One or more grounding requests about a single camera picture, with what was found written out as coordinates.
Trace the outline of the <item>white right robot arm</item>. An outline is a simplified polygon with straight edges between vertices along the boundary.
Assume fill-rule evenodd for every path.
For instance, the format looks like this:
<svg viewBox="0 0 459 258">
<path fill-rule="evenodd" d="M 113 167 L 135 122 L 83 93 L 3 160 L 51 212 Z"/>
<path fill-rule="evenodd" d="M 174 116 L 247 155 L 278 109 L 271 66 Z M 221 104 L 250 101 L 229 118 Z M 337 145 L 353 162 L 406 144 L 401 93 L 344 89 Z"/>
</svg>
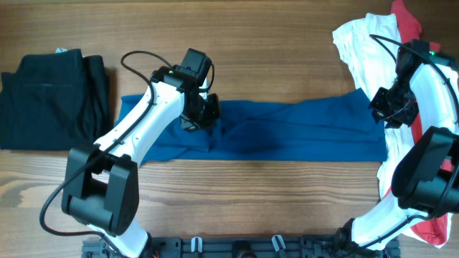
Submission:
<svg viewBox="0 0 459 258">
<path fill-rule="evenodd" d="M 453 114 L 458 114 L 458 96 L 440 69 L 440 65 L 453 64 L 452 58 L 433 54 L 429 43 L 417 39 L 400 44 L 394 58 L 394 84 L 379 88 L 369 105 L 375 121 L 396 129 L 411 126 L 422 106 L 435 109 L 433 102 L 412 91 L 413 77 L 423 65 L 436 71 L 451 94 Z M 350 253 L 382 250 L 405 229 L 457 212 L 458 134 L 431 125 L 396 166 L 389 193 L 371 211 L 351 220 Z"/>
</svg>

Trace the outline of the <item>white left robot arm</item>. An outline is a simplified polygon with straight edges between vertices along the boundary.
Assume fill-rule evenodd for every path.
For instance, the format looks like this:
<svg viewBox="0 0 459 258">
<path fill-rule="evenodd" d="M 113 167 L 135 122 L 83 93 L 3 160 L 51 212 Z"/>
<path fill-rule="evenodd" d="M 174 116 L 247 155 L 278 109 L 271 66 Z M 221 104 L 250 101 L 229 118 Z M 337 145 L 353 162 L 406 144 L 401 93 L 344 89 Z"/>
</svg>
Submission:
<svg viewBox="0 0 459 258">
<path fill-rule="evenodd" d="M 149 257 L 151 235 L 135 219 L 138 169 L 160 134 L 175 119 L 190 130 L 210 126 L 218 97 L 207 95 L 209 70 L 161 67 L 134 108 L 92 145 L 73 148 L 67 159 L 62 211 L 90 227 L 119 257 Z"/>
</svg>

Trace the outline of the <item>blue polo shirt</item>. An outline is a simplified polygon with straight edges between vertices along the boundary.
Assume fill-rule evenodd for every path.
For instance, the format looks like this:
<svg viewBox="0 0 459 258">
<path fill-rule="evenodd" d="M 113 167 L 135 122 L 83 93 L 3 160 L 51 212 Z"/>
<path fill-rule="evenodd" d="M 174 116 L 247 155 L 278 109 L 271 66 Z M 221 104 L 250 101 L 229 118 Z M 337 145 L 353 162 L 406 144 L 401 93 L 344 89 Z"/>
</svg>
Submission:
<svg viewBox="0 0 459 258">
<path fill-rule="evenodd" d="M 376 161 L 387 159 L 384 126 L 362 90 L 296 104 L 223 100 L 214 127 L 186 132 L 174 120 L 144 161 Z"/>
</svg>

